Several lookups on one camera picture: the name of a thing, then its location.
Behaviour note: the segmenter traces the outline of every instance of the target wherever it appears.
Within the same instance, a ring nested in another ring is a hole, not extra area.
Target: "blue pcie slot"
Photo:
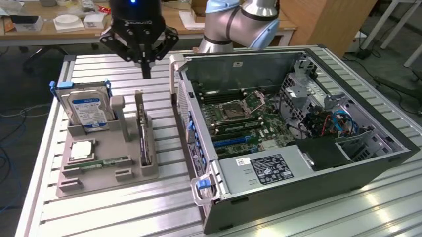
[[[245,136],[245,137],[237,138],[234,140],[229,140],[229,141],[224,141],[224,142],[213,142],[213,147],[218,148],[218,147],[224,147],[224,146],[229,146],[229,145],[247,143],[249,138],[251,138],[249,136]]]

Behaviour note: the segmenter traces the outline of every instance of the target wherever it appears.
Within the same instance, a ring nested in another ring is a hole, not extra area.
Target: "hard drive label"
[[[84,127],[94,128],[105,126],[106,118],[104,111],[98,108],[101,105],[98,98],[73,100],[72,104]]]

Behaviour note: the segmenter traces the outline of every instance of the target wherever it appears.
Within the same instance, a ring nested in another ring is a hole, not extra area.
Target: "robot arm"
[[[232,42],[265,48],[277,32],[279,0],[208,0],[200,53],[232,51]]]
[[[161,60],[176,42],[177,31],[168,27],[160,13],[160,0],[109,0],[112,22],[100,42],[150,78],[154,60]],[[162,42],[154,46],[161,33]]]

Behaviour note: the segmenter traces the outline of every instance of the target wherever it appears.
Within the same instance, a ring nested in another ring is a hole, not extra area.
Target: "desk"
[[[97,2],[100,6],[108,7],[108,2]],[[186,30],[182,26],[178,9],[189,9],[186,3],[165,3],[161,7],[162,17],[168,26],[173,27],[178,32],[180,39],[201,39],[202,30]],[[68,33],[56,33],[52,19],[57,16],[57,12],[65,11],[65,7],[42,7],[38,2],[26,2],[23,10],[32,15],[40,15],[48,21],[44,23],[40,32],[1,32],[0,31],[0,47],[2,46],[32,46],[32,45],[60,45],[76,43],[97,43],[101,34],[101,29],[88,29],[82,31],[73,31]],[[292,32],[296,26],[287,20],[285,15],[280,14],[280,26],[276,35],[281,36],[279,40],[280,46],[287,46]],[[106,26],[109,25],[110,16],[106,16]]]
[[[268,49],[304,48],[313,51],[392,125],[422,147],[420,126],[329,50],[315,45]],[[192,201],[189,177],[170,110],[168,55],[152,67],[152,79],[148,80],[140,79],[138,68],[112,54],[80,55],[74,60],[62,63],[58,82],[109,79],[112,94],[124,96],[126,118],[134,116],[134,90],[148,91],[144,108],[153,118],[156,150],[161,151],[157,153],[160,177],[150,182],[113,190],[57,198],[54,191],[66,136],[66,116],[54,99],[15,237],[205,237],[198,210]],[[323,71],[316,73],[328,92],[336,93],[337,85]],[[415,236],[422,233],[420,182],[422,152],[385,171],[361,189],[236,226],[209,237],[389,236],[393,232]]]

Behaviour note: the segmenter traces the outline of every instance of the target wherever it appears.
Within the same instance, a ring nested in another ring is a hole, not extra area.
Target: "aluminum extrusion table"
[[[327,49],[315,45],[309,49],[422,147],[422,128]],[[324,87],[331,92],[337,90],[323,72],[317,73]],[[158,178],[114,190],[57,198],[66,116],[53,100],[15,236],[204,236],[170,111],[168,57],[152,68],[153,79],[142,80],[140,76],[140,69],[116,55],[86,55],[65,58],[58,81],[108,79],[113,95],[124,95],[126,117],[134,116],[134,89],[144,90],[145,110],[153,118]],[[208,236],[413,236],[422,233],[420,183],[422,152],[361,189]]]

